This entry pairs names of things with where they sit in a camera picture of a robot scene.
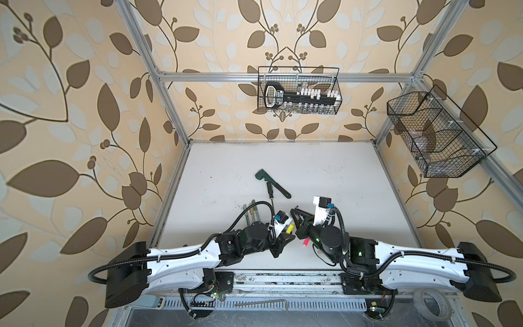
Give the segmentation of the yellow highlighter pen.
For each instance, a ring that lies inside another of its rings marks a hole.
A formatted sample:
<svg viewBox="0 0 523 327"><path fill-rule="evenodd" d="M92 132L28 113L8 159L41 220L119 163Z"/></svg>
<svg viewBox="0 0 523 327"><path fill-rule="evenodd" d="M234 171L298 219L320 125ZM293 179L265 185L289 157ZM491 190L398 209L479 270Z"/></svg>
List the yellow highlighter pen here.
<svg viewBox="0 0 523 327"><path fill-rule="evenodd" d="M289 225L289 227L287 228L286 233L287 233L287 234L291 234L292 231L294 230L294 227L295 227L295 225L294 225L293 223L291 223L291 224Z"/></svg>

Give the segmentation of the light green pen cap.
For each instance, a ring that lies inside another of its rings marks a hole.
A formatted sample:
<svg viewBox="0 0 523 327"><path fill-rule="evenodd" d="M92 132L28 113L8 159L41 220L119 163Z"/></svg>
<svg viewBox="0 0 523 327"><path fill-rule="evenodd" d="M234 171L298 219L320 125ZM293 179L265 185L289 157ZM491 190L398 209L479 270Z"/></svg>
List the light green pen cap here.
<svg viewBox="0 0 523 327"><path fill-rule="evenodd" d="M244 213L244 217L245 217L246 223L247 223L247 225L249 225L250 224L250 219L249 219L249 214L248 214L248 211L247 211L247 205L243 204L242 208L243 208L243 213Z"/></svg>

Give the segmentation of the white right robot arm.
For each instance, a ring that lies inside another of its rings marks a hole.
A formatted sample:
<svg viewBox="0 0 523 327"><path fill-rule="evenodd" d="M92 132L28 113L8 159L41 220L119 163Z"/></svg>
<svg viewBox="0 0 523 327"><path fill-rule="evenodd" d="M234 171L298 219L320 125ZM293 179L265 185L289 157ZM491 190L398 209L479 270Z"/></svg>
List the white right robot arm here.
<svg viewBox="0 0 523 327"><path fill-rule="evenodd" d="M342 270L346 294L379 294L408 288L434 288L461 292L479 302L501 302L500 279L492 272L502 268L488 263L479 248L461 242L442 250L411 249L367 238L350 237L331 223L314 224L314 216L291 210L299 239L312 242L331 267Z"/></svg>

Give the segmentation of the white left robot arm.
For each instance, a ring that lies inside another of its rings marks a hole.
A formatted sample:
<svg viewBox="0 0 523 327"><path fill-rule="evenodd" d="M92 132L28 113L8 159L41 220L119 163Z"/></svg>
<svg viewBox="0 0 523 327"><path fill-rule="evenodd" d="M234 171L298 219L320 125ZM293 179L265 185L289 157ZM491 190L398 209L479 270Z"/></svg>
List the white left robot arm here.
<svg viewBox="0 0 523 327"><path fill-rule="evenodd" d="M277 258L294 239L280 223L254 222L242 230L212 234L192 247L149 249L144 242L135 243L108 264L104 306L113 309L143 294L208 286L214 282L213 269L265 251Z"/></svg>

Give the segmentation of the metal hex key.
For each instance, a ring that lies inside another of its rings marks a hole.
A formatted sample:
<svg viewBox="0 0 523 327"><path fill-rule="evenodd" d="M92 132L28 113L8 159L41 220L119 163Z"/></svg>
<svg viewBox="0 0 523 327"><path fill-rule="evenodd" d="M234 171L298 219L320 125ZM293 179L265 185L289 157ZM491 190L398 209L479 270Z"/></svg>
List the metal hex key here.
<svg viewBox="0 0 523 327"><path fill-rule="evenodd" d="M254 309L276 309L289 311L289 303L285 299L265 300L265 301L251 301L238 302L234 304L238 308L254 308Z"/></svg>

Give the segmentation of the green pipe wrench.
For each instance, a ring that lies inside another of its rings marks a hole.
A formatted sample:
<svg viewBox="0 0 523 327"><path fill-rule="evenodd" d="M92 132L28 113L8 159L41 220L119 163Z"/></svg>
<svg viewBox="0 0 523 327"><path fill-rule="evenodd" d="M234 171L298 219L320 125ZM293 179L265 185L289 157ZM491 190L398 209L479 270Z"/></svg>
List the green pipe wrench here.
<svg viewBox="0 0 523 327"><path fill-rule="evenodd" d="M269 182L273 187L278 189L287 199L291 199L291 193L284 189L281 185L278 184L265 170L261 169L255 174L255 178L259 181L264 180Z"/></svg>

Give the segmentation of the black socket set holder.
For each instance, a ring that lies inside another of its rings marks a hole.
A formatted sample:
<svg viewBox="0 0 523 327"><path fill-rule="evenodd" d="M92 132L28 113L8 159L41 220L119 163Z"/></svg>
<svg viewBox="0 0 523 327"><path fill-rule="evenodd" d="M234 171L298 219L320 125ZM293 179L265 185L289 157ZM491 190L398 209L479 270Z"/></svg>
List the black socket set holder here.
<svg viewBox="0 0 523 327"><path fill-rule="evenodd" d="M321 108L330 110L341 105L342 97L336 90L323 92L321 89L312 89L297 86L295 91L285 89L281 83L269 82L262 93L264 106L269 109L294 110L295 108Z"/></svg>

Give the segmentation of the clear tape roll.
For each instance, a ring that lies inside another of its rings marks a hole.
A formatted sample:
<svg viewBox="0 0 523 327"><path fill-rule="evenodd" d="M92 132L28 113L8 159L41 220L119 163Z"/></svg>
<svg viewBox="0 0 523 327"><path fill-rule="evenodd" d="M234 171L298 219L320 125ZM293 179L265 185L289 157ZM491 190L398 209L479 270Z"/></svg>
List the clear tape roll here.
<svg viewBox="0 0 523 327"><path fill-rule="evenodd" d="M431 322L450 321L453 309L443 293L432 288L420 288L413 293L417 312Z"/></svg>

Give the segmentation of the aluminium frame rail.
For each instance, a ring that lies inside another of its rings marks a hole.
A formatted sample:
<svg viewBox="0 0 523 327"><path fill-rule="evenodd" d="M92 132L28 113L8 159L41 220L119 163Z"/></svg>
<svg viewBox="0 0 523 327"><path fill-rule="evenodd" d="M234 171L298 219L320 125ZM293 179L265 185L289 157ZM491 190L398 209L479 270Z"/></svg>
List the aluminium frame rail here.
<svg viewBox="0 0 523 327"><path fill-rule="evenodd" d="M404 83L406 86L401 91L404 95L409 92L410 88L418 88L422 91L434 93L432 87L429 87L426 81L422 78L422 73L425 72L433 60L432 56L439 46L442 45L443 39L446 38L457 23L458 19L463 14L464 10L469 5L468 1L452 1L447 12L443 16L443 20L437 27L433 37L426 47L426 51L422 54L414 71L409 74L363 74L363 73L325 73L313 74L303 73L300 70L295 72L277 72L277 73L166 73L158 69L153 59L153 52L149 49L148 43L142 30L138 24L138 19L133 14L132 4L129 1L115 1L114 4L118 8L118 13L121 15L126 27L128 28L131 37L138 48L138 53L142 57L142 61L147 68L147 72L152 76L153 85L156 87L159 97L165 105L168 117L171 119L175 129L181 131L181 141L185 148L191 145L190 137L187 135L183 127L181 118L179 117L169 90L165 86L165 82L239 82L239 83L272 83L272 82L305 82L310 79L326 78L331 84L341 83Z"/></svg>

